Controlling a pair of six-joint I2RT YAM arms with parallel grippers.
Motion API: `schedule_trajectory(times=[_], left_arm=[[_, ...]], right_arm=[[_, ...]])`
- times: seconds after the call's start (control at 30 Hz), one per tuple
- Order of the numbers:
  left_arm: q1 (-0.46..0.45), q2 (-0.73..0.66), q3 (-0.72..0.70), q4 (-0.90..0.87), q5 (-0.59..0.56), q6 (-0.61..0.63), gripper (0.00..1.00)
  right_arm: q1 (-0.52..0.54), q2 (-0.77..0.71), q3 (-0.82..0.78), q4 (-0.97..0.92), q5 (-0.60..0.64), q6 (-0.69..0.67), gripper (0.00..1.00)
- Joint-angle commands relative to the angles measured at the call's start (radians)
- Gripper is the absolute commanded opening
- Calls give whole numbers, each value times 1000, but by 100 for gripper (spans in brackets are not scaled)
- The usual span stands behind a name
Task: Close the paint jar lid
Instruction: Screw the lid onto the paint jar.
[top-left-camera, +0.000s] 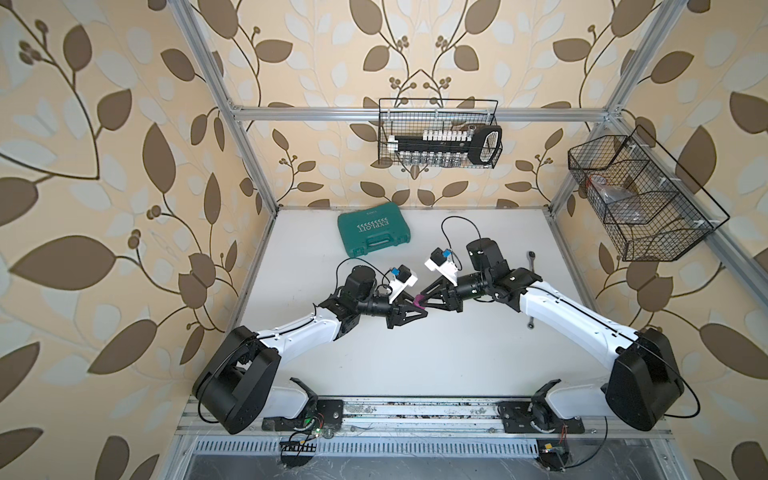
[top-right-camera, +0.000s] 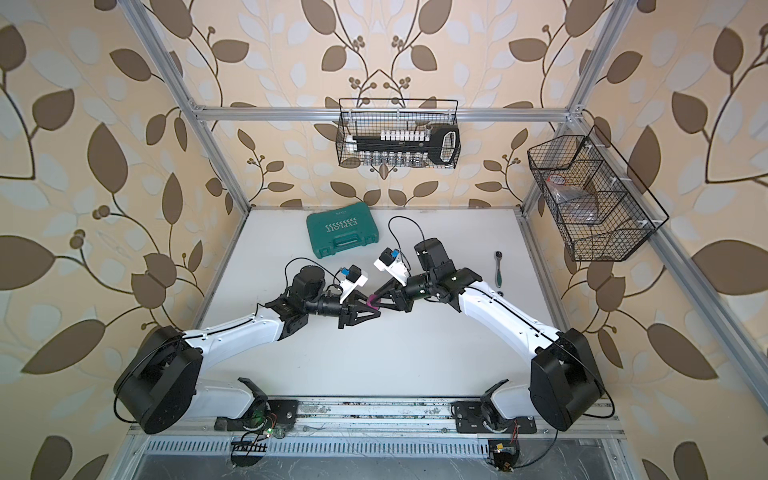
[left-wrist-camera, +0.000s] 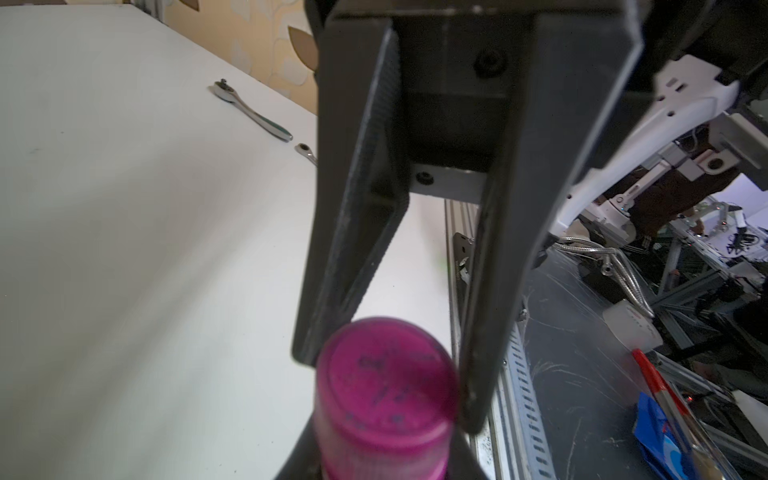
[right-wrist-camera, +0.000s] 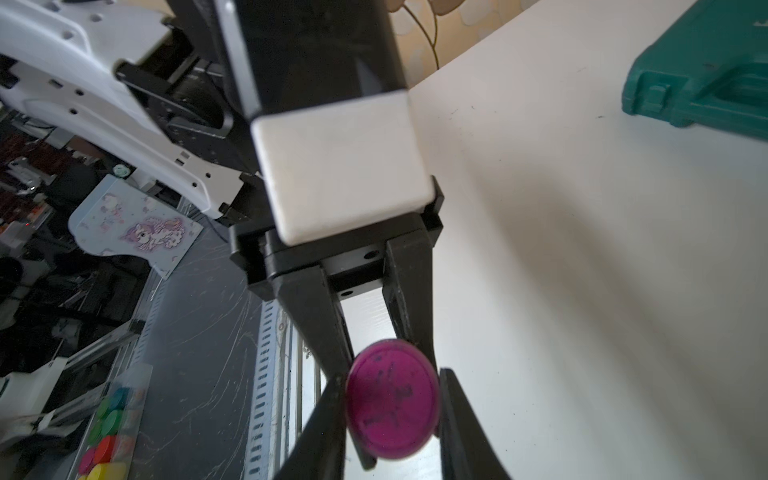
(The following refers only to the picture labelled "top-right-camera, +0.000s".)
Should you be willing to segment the magenta paint jar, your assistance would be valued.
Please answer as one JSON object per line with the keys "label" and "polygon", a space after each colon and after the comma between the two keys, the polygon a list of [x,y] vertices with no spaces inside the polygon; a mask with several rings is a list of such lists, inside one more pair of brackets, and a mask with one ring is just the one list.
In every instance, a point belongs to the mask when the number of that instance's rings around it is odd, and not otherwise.
{"label": "magenta paint jar", "polygon": [[379,310],[380,309],[379,300],[378,300],[378,297],[376,295],[371,295],[371,296],[368,297],[367,305],[370,308],[373,308],[375,310]]}

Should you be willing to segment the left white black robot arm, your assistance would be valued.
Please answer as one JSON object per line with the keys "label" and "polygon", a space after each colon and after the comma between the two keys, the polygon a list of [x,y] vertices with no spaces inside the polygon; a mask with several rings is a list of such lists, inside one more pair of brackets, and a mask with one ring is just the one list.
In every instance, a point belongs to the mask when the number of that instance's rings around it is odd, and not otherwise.
{"label": "left white black robot arm", "polygon": [[379,317],[359,290],[368,280],[366,272],[352,265],[341,274],[339,285],[326,288],[324,270],[305,266],[280,296],[248,316],[198,330],[156,329],[115,382],[113,406],[124,407],[126,422],[146,434],[206,417],[236,430],[272,427],[276,416],[268,396],[251,379],[224,382],[202,375],[246,351],[289,338],[311,316],[334,317],[341,328]]}

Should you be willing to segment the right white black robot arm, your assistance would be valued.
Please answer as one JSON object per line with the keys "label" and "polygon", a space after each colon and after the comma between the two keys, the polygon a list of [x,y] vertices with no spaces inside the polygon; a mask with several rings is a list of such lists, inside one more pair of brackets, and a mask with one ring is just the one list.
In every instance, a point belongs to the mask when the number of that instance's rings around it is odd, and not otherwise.
{"label": "right white black robot arm", "polygon": [[409,272],[400,251],[381,252],[374,265],[391,278],[370,296],[370,305],[409,312],[416,301],[434,298],[483,324],[529,363],[526,383],[501,380],[483,393],[480,415],[488,429],[504,431],[518,418],[539,416],[563,432],[605,394],[582,333],[560,331],[526,314],[473,270],[456,268],[436,238],[419,242],[415,251],[418,275]]}

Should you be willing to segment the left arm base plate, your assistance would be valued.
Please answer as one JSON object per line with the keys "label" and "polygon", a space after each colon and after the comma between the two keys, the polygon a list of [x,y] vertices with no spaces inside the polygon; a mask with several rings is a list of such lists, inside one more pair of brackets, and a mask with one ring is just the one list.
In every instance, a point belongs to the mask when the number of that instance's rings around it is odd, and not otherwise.
{"label": "left arm base plate", "polygon": [[239,377],[238,381],[253,395],[248,409],[236,419],[217,417],[216,431],[256,433],[283,438],[297,420],[299,401],[268,397],[253,381]]}

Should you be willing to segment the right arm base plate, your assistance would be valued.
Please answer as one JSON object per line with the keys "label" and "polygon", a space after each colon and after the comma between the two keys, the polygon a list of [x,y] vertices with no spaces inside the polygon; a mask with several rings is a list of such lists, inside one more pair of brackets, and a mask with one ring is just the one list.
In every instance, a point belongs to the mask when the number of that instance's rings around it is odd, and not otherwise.
{"label": "right arm base plate", "polygon": [[536,433],[537,426],[533,416],[506,417],[493,404],[492,395],[508,382],[508,379],[497,382],[489,387],[479,400],[453,402],[450,411],[455,420],[457,432],[460,434],[495,433],[502,435]]}

